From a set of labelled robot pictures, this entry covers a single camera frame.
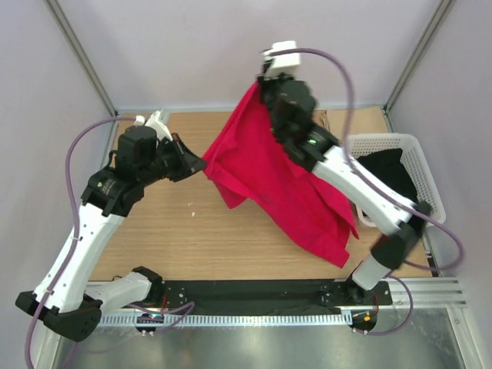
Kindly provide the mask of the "black t shirt in basket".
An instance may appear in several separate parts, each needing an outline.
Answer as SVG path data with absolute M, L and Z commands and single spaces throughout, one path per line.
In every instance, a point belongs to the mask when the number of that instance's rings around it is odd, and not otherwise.
M 357 161 L 386 186 L 416 204 L 417 189 L 401 163 L 402 155 L 401 148 L 392 148 L 360 156 Z

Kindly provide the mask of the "pink red t shirt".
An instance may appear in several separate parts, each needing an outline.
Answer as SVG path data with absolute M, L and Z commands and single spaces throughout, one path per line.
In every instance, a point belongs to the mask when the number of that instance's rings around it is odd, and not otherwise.
M 347 197 L 289 160 L 253 84 L 204 153 L 205 175 L 229 208 L 251 199 L 299 247 L 342 268 L 357 229 Z

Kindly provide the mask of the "aluminium frame rail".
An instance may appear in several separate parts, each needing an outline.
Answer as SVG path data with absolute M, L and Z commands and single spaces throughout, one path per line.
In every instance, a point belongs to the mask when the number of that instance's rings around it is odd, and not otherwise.
M 167 281 L 166 295 L 170 302 L 182 303 L 185 299 L 197 301 L 193 294 L 202 293 L 211 296 L 205 288 L 223 288 L 225 290 L 238 291 L 248 299 L 260 291 L 268 293 L 278 289 L 281 297 L 286 297 L 291 290 L 321 290 L 330 296 L 341 289 L 341 279 L 334 280 L 267 280 L 267 281 Z M 404 278 L 397 281 L 394 278 L 386 278 L 379 282 L 374 289 L 377 294 L 379 305 L 390 304 L 404 306 L 410 301 L 414 302 L 416 308 L 438 308 L 438 307 L 465 307 L 467 305 L 464 294 L 455 278 Z

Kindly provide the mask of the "aluminium corner post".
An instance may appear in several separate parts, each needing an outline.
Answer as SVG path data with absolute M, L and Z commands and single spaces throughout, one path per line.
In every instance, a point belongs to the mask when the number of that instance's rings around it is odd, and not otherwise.
M 93 89 L 96 92 L 96 95 L 101 100 L 102 104 L 105 106 L 105 109 L 109 112 L 111 116 L 116 116 L 118 114 L 118 110 L 115 108 L 114 104 L 111 101 L 104 85 L 101 82 L 101 79 L 98 76 L 93 64 L 91 63 L 87 53 L 84 50 L 81 42 L 78 39 L 78 36 L 75 33 L 75 30 L 71 26 L 70 21 L 68 20 L 67 15 L 62 9 L 59 1 L 57 0 L 44 0 L 45 6 L 49 10 L 52 15 L 55 23 L 59 27 L 61 34 L 65 38 L 68 43 L 69 48 L 74 53 L 76 59 L 78 60 L 81 69 L 87 76 L 89 82 L 91 83 Z
M 406 65 L 404 66 L 386 104 L 383 107 L 383 111 L 386 116 L 390 115 L 391 109 L 396 104 L 407 83 L 410 81 L 413 73 L 415 73 L 418 65 L 431 46 L 431 42 L 439 32 L 439 29 L 444 23 L 450 10 L 454 7 L 455 3 L 456 2 L 454 0 L 440 0 L 437 3 L 437 7 L 433 10 L 429 21 L 427 22 L 414 50 L 407 60 Z

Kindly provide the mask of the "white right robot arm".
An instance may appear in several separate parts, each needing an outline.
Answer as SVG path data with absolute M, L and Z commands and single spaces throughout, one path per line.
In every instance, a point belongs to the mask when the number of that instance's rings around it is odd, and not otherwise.
M 364 304 L 373 297 L 376 285 L 400 268 L 418 244 L 431 206 L 392 191 L 346 154 L 345 147 L 328 130 L 314 123 L 316 101 L 305 82 L 285 73 L 276 78 L 259 75 L 257 81 L 272 135 L 288 158 L 339 190 L 381 232 L 369 255 L 345 281 L 348 299 Z

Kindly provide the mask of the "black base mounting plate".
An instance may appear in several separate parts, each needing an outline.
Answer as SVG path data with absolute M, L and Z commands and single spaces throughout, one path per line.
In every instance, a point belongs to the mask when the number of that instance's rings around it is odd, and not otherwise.
M 273 314 L 303 308 L 392 305 L 387 282 L 365 291 L 343 279 L 166 281 L 151 298 L 169 308 L 195 303 L 198 314 Z

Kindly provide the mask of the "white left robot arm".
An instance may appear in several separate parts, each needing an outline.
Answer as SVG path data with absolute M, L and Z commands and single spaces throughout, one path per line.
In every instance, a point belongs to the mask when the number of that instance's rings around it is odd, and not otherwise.
M 74 342 L 89 337 L 108 312 L 135 302 L 157 306 L 164 294 L 163 279 L 145 267 L 103 288 L 86 285 L 105 246 L 147 186 L 162 179 L 181 181 L 205 167 L 165 123 L 128 128 L 109 164 L 88 179 L 74 212 L 73 231 L 51 270 L 35 290 L 19 294 L 16 306 Z

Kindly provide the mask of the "folded beige t shirt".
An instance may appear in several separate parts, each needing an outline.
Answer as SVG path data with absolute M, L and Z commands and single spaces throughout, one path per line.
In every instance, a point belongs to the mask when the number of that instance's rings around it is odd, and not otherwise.
M 325 109 L 314 112 L 314 121 L 325 127 L 338 139 L 343 138 L 344 119 L 347 112 L 343 109 Z M 350 134 L 388 133 L 382 110 L 375 106 L 353 110 Z

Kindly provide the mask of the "left aluminium corner post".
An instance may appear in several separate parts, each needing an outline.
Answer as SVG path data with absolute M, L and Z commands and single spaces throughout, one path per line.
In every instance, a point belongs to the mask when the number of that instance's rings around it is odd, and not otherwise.
M 111 101 L 104 85 L 101 82 L 101 79 L 98 76 L 93 64 L 91 63 L 87 53 L 84 50 L 81 42 L 78 39 L 78 36 L 75 33 L 75 30 L 71 26 L 70 21 L 68 20 L 67 15 L 62 9 L 59 1 L 57 0 L 44 0 L 45 6 L 49 10 L 52 15 L 55 23 L 59 27 L 61 34 L 65 38 L 68 43 L 69 48 L 74 53 L 76 59 L 78 60 L 81 69 L 87 76 L 89 82 L 91 83 L 93 89 L 96 92 L 96 95 L 101 100 L 102 104 L 105 106 L 105 109 L 109 112 L 111 116 L 116 116 L 118 114 L 118 110 L 115 108 L 114 104 Z

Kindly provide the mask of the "right aluminium corner post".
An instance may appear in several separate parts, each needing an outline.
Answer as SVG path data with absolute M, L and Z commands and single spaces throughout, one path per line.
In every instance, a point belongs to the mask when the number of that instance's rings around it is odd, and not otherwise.
M 433 10 L 429 21 L 427 22 L 414 50 L 407 60 L 406 65 L 404 66 L 386 104 L 383 107 L 383 111 L 386 116 L 390 115 L 391 109 L 396 104 L 407 83 L 410 81 L 413 73 L 415 73 L 418 65 L 431 46 L 431 42 L 439 32 L 439 29 L 444 23 L 450 10 L 454 7 L 455 3 L 456 2 L 454 0 L 440 0 L 437 3 L 437 7 Z

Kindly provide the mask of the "white perforated plastic basket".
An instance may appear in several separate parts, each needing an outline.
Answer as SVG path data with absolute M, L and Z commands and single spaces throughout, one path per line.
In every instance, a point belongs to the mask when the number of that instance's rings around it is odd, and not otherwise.
M 376 151 L 401 148 L 401 163 L 417 189 L 417 203 L 427 202 L 432 207 L 430 217 L 440 223 L 445 222 L 446 213 L 437 186 L 420 143 L 414 136 L 397 133 L 359 134 L 351 135 L 349 143 L 351 154 L 356 160 Z

